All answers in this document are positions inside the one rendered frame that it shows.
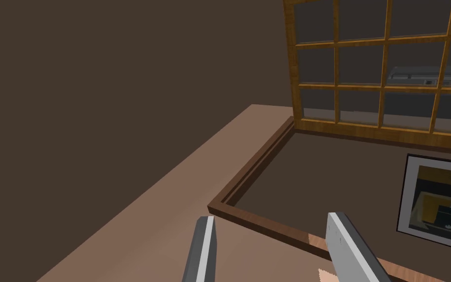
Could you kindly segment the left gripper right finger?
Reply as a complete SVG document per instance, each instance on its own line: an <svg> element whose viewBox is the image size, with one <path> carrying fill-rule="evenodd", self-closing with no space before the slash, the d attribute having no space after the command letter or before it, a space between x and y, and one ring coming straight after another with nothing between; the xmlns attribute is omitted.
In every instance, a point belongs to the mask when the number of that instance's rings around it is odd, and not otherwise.
<svg viewBox="0 0 451 282"><path fill-rule="evenodd" d="M328 213L325 241L339 282L392 282L343 212Z"/></svg>

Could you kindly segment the framed wall picture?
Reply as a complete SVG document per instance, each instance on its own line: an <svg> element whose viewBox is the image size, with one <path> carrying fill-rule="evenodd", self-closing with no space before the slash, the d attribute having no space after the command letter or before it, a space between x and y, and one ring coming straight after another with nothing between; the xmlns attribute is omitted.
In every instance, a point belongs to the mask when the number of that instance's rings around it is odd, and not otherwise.
<svg viewBox="0 0 451 282"><path fill-rule="evenodd" d="M407 155L397 231L451 247L451 160Z"/></svg>

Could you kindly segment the wooden lattice window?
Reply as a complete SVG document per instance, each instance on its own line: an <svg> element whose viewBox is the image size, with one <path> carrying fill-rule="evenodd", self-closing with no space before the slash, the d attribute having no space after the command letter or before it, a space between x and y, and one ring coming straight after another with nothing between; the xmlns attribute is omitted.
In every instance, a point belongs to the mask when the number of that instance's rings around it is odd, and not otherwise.
<svg viewBox="0 0 451 282"><path fill-rule="evenodd" d="M342 41L339 38L339 10L340 1L333 0L333 38L331 41L298 43L295 30L295 5L314 2L316 0L283 0L286 42L288 51L291 97L293 104L293 127L296 130L311 133L334 134L346 138L364 138L372 142L390 141L406 145L420 145L435 149L451 150L451 133L435 130L436 117L440 98L443 94L451 94L451 87L443 84L445 70L449 58L451 46L451 11L448 20L447 31L434 35L419 35L410 37L391 37L391 20L393 0L386 2L384 36L377 39L363 39ZM389 47L391 45L404 45L416 43L444 44L443 53L438 73L438 80L434 87L428 86L400 86L386 83L387 62ZM383 57L381 66L381 81L373 84L343 84L339 80L339 50L342 47L382 46ZM299 79L299 61L297 53L305 49L331 49L333 51L334 80L332 83L301 83ZM310 119L303 115L301 90L331 90L334 93L334 119ZM339 93L341 91L368 91L379 93L378 121L376 125L342 122L340 120ZM398 127L387 127L383 123L385 94L387 92L407 94L434 94L434 102L429 118L427 130L416 130Z"/></svg>

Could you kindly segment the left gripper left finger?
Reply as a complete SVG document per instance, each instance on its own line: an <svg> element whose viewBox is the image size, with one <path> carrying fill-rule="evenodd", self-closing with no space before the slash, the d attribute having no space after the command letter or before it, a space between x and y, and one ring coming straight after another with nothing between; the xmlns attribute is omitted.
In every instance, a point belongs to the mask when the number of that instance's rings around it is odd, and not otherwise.
<svg viewBox="0 0 451 282"><path fill-rule="evenodd" d="M196 222L182 282L215 282L216 258L215 217L201 216Z"/></svg>

